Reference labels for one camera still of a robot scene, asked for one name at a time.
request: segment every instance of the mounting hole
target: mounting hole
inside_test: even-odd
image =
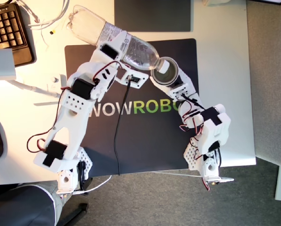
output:
[[[214,169],[215,169],[215,167],[214,167],[213,165],[209,165],[209,166],[208,166],[208,170],[214,171]]]

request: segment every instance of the black cable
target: black cable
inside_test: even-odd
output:
[[[221,163],[222,163],[220,148],[218,148],[218,154],[219,154],[219,168],[220,168],[221,167]]]
[[[182,94],[182,97],[185,98],[186,100],[190,101],[191,103],[193,103],[195,106],[198,106],[200,108],[202,108],[203,110],[205,110],[205,108],[203,106],[201,106],[200,104],[198,104],[195,100],[191,100],[190,98],[188,98],[185,94]]]
[[[129,92],[129,89],[130,89],[130,85],[131,85],[131,80],[129,79],[128,84],[127,84],[127,90],[125,92],[125,95],[124,95],[124,98],[123,98],[123,103],[122,103],[121,110],[120,110],[120,113],[119,113],[119,116],[118,116],[118,120],[117,120],[116,133],[114,135],[114,153],[116,154],[117,167],[118,167],[118,175],[121,175],[121,167],[120,167],[120,162],[118,160],[118,154],[117,154],[117,151],[116,151],[116,136],[117,136],[117,131],[118,131],[118,127],[119,127],[119,124],[120,124],[120,120],[121,120],[121,115],[122,115],[122,112],[123,112],[123,109],[124,109],[124,104],[126,102],[126,99],[127,99],[127,96],[128,96],[128,92]]]
[[[6,2],[4,2],[4,3],[0,3],[0,6],[3,6],[3,5],[6,5],[6,4],[9,4],[9,3],[11,3],[13,0],[8,0],[8,1],[6,1]]]

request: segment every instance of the bottle cap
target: bottle cap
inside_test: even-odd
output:
[[[168,61],[164,60],[163,64],[161,65],[161,68],[158,70],[158,72],[162,73],[162,74],[166,73],[169,66],[170,66],[170,63]]]

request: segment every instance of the keyboard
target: keyboard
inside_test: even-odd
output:
[[[15,66],[32,63],[33,52],[17,4],[0,6],[0,49],[12,48]]]

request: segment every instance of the bottle label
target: bottle label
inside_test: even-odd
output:
[[[122,29],[106,22],[105,26],[101,32],[101,35],[99,36],[99,40],[98,40],[98,44],[104,42],[104,41],[111,41],[112,39],[114,39],[120,32],[122,31]],[[120,46],[120,50],[123,52],[123,54],[126,53],[128,45],[130,43],[131,40],[131,35],[129,33],[126,34],[126,38],[125,40],[122,42],[121,46]]]

